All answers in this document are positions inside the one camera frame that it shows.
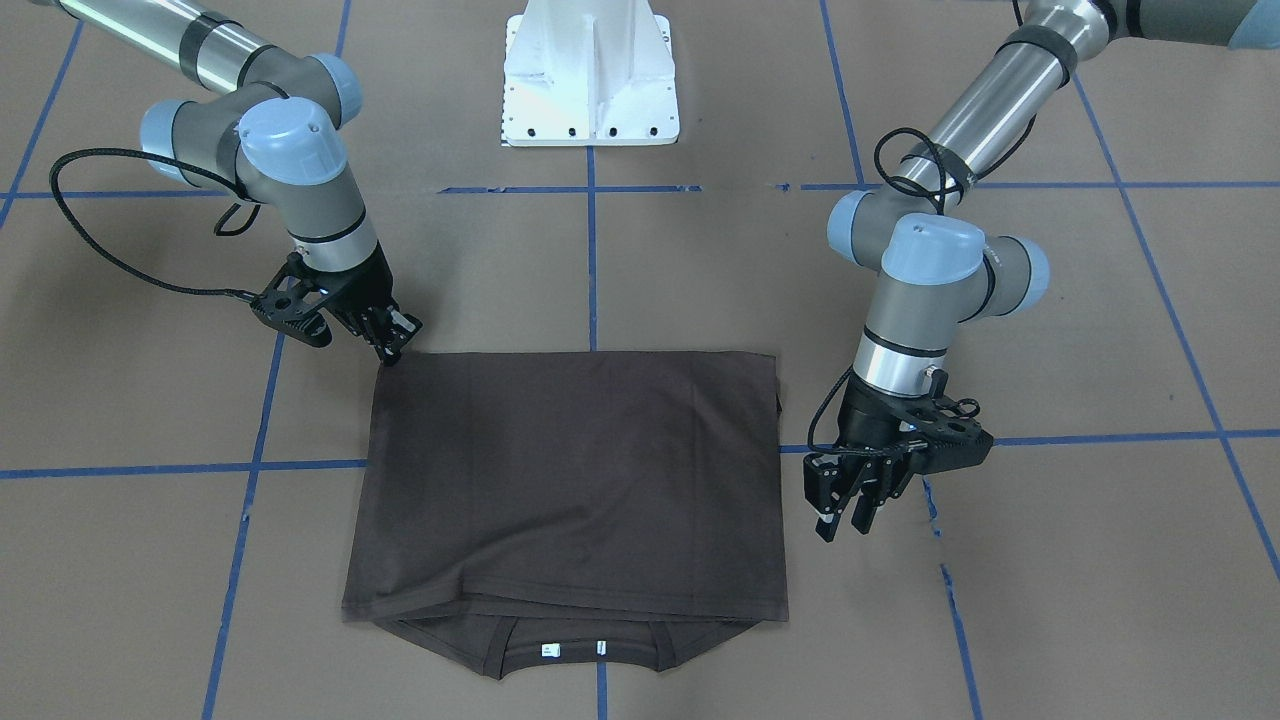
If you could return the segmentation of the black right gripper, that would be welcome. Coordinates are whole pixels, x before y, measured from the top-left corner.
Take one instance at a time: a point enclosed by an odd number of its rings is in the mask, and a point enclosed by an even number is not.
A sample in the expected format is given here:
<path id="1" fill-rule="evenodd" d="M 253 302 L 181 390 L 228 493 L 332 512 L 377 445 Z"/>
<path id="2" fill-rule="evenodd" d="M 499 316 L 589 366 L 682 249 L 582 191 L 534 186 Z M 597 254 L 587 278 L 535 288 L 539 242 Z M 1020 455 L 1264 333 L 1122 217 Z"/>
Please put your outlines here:
<path id="1" fill-rule="evenodd" d="M 250 300 L 250 307 L 264 325 L 317 348 L 333 340 L 323 316 L 328 313 L 370 343 L 383 366 L 393 366 L 422 323 L 399 310 L 392 290 L 393 275 L 381 246 L 343 272 L 315 270 L 292 252 L 268 287 Z"/>

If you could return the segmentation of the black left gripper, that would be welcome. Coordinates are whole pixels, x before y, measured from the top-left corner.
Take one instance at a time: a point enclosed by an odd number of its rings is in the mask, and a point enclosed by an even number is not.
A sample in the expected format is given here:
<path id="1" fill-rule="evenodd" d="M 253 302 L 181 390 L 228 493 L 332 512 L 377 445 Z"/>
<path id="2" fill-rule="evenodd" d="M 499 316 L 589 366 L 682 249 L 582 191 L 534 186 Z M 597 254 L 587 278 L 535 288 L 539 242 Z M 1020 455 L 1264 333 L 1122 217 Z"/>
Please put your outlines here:
<path id="1" fill-rule="evenodd" d="M 804 496 L 817 514 L 815 533 L 826 543 L 835 539 L 851 488 L 856 505 L 850 524 L 867 536 L 879 509 L 899 498 L 914 474 L 980 465 L 995 437 L 977 420 L 979 411 L 973 398 L 900 397 L 854 375 L 844 391 L 835 441 L 836 454 L 859 457 L 852 461 L 854 480 L 835 456 L 803 457 Z"/>

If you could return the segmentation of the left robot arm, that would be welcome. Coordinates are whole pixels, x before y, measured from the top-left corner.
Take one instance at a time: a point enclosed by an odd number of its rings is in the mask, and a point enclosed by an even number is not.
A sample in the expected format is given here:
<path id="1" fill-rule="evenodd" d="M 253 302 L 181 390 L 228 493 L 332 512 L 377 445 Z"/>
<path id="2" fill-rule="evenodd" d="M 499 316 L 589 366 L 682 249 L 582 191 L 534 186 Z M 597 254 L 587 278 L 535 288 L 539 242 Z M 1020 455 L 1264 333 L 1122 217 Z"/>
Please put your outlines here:
<path id="1" fill-rule="evenodd" d="M 908 137 L 895 168 L 876 160 L 881 184 L 840 199 L 829 246 L 876 274 L 855 356 L 829 398 L 837 436 L 808 436 L 805 497 L 815 533 L 831 542 L 841 521 L 869 533 L 878 511 L 914 477 L 982 464 L 993 436 L 974 398 L 948 396 L 946 361 L 961 324 L 1010 316 L 1046 293 L 1050 261 L 1034 242 L 991 234 L 956 208 L 1014 155 L 1046 102 L 1083 61 L 1120 38 L 1277 47 L 1275 1 L 1029 1 L 989 63 L 924 132 Z"/>

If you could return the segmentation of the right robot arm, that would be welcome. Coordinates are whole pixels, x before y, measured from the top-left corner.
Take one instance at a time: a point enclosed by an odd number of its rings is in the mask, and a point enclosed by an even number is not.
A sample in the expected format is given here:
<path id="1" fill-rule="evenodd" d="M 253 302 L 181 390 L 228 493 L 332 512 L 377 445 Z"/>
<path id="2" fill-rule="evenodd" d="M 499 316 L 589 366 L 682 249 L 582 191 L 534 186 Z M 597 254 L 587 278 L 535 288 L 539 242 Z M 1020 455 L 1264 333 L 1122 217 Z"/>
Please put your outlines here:
<path id="1" fill-rule="evenodd" d="M 349 165 L 340 129 L 364 105 L 338 56 L 296 56 L 195 1 L 60 1 L 58 8 L 177 68 L 214 92 L 169 100 L 141 122 L 136 152 L 155 170 L 238 208 L 275 208 L 293 243 L 259 292 L 221 288 L 266 327 L 312 347 L 330 322 L 365 340 L 383 365 L 421 322 L 393 297 L 393 275 Z"/>

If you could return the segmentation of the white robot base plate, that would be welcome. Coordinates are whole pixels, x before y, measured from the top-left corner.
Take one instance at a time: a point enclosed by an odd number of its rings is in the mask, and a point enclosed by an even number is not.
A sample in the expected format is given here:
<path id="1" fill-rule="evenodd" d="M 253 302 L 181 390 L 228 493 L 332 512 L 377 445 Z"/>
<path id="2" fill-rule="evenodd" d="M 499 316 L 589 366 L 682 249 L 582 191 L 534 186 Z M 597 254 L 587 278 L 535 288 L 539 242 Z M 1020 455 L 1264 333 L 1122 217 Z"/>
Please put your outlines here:
<path id="1" fill-rule="evenodd" d="M 649 1 L 530 1 L 504 40 L 502 145 L 678 141 L 671 24 Z"/>

